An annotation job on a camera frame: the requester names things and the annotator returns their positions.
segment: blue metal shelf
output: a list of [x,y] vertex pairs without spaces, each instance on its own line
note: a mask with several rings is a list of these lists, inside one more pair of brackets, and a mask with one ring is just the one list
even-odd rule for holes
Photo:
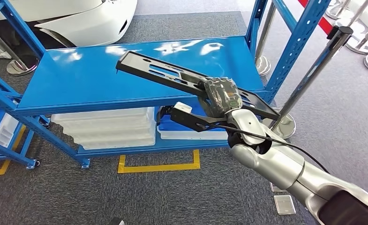
[[45,53],[17,111],[73,113],[171,105],[196,98],[122,71],[116,74],[116,62],[128,50],[210,76],[231,77],[247,90],[264,89],[254,63],[249,63],[253,56],[244,37],[72,48]]
[[[0,11],[41,59],[21,102],[17,106],[8,94],[21,96],[0,79],[0,108],[31,131],[88,168],[90,157],[165,150],[183,150],[226,146],[223,141],[161,140],[154,146],[78,150],[43,127],[32,116],[96,110],[190,103],[194,96],[123,72],[116,74],[115,64],[128,50],[138,51],[210,76],[228,76],[239,87],[254,91],[270,103],[296,62],[317,26],[330,0],[309,0],[298,21],[283,0],[272,0],[292,32],[268,84],[263,87],[254,63],[257,32],[267,0],[256,0],[246,35],[224,38],[177,40],[128,45],[94,46],[46,51],[8,0],[0,0]],[[6,149],[0,152],[9,154]],[[33,164],[12,154],[16,161]]]

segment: shelf foot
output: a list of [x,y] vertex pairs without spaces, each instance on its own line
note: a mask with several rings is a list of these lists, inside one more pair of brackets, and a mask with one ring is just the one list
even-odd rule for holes
[[90,159],[87,158],[83,163],[82,163],[82,169],[88,169],[90,167]]
[[39,59],[36,56],[26,55],[23,58],[29,62],[28,65],[30,66],[21,65],[17,60],[12,60],[7,64],[7,72],[12,76],[22,76],[34,71],[38,67]]
[[33,170],[38,166],[40,166],[40,161],[37,160],[37,159],[34,159],[34,160],[32,160],[32,163],[30,163],[26,166],[26,169],[27,170]]
[[[271,119],[263,119],[263,124],[269,126],[272,122]],[[287,114],[282,120],[280,121],[279,125],[276,127],[273,132],[283,139],[287,139],[295,133],[296,130],[296,123],[293,117],[290,114]]]
[[267,73],[270,72],[271,63],[265,56],[262,55],[255,62],[255,67],[260,76],[265,76]]

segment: white car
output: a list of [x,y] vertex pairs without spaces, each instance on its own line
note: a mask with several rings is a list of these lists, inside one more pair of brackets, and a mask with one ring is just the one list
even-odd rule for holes
[[[10,0],[10,3],[46,48],[115,43],[126,32],[137,6],[137,0]],[[12,47],[23,42],[1,13],[0,36]],[[0,58],[10,58],[1,47]]]

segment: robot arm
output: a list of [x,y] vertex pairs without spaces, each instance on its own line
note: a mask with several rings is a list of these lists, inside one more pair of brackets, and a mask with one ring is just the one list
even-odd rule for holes
[[[266,135],[280,139],[265,125]],[[236,144],[233,157],[244,166],[286,189],[300,201],[320,224],[368,224],[368,193],[334,177],[309,162],[291,148],[278,143],[263,154],[253,148]]]
[[[152,71],[150,65],[161,70]],[[260,123],[257,116],[276,120],[279,115],[256,94],[237,88],[231,79],[207,77],[136,52],[123,55],[116,68],[197,95],[208,116],[194,115],[178,102],[169,108],[171,120],[197,132],[225,128],[233,157],[287,190],[320,224],[368,224],[368,193],[308,163]],[[179,76],[164,70],[179,71]]]

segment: black metal bracket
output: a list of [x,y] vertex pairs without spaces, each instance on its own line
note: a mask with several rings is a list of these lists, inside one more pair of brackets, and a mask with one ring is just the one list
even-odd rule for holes
[[156,126],[160,125],[160,120],[164,115],[171,113],[170,111],[173,107],[173,105],[166,105],[159,108],[158,112],[156,113]]
[[[172,63],[129,51],[119,59],[116,69],[189,94],[208,98],[202,83],[211,77]],[[258,95],[244,89],[238,88],[238,90],[243,101],[242,108],[248,109],[262,118],[278,119],[279,114]]]
[[187,113],[182,110],[172,108],[170,111],[171,120],[186,126],[194,131],[202,132],[205,130],[211,130],[213,127],[210,125],[214,124],[226,124],[226,117],[223,118],[212,118],[207,116],[199,116],[192,113]]

